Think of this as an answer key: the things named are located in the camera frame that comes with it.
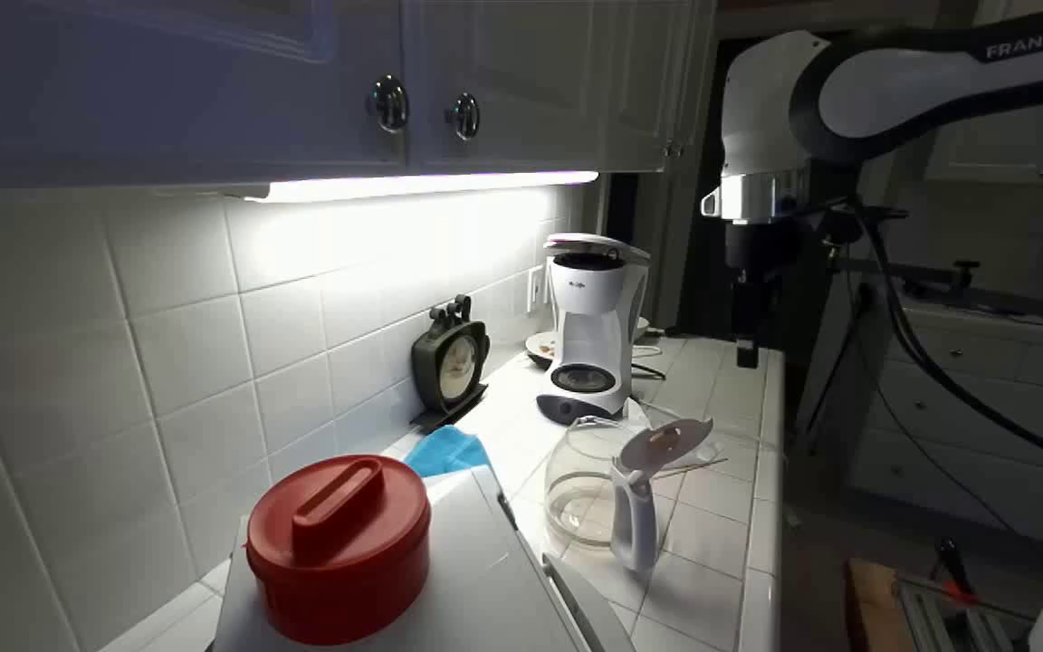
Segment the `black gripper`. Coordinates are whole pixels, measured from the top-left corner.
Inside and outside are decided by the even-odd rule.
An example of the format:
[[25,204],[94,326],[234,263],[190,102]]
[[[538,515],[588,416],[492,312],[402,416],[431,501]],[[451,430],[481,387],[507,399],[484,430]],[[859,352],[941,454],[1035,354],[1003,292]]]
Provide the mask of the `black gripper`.
[[730,225],[723,239],[723,261],[735,273],[735,367],[755,370],[755,324],[760,284],[783,263],[783,232],[773,225]]

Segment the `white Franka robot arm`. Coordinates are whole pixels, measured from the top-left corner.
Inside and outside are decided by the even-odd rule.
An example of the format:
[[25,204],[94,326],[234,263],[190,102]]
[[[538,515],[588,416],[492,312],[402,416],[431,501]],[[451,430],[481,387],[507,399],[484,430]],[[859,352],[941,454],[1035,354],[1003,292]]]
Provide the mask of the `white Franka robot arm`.
[[798,256],[810,164],[864,164],[935,128],[1043,105],[1043,12],[962,29],[790,29],[730,57],[722,177],[700,198],[726,227],[735,362],[760,359],[766,286]]

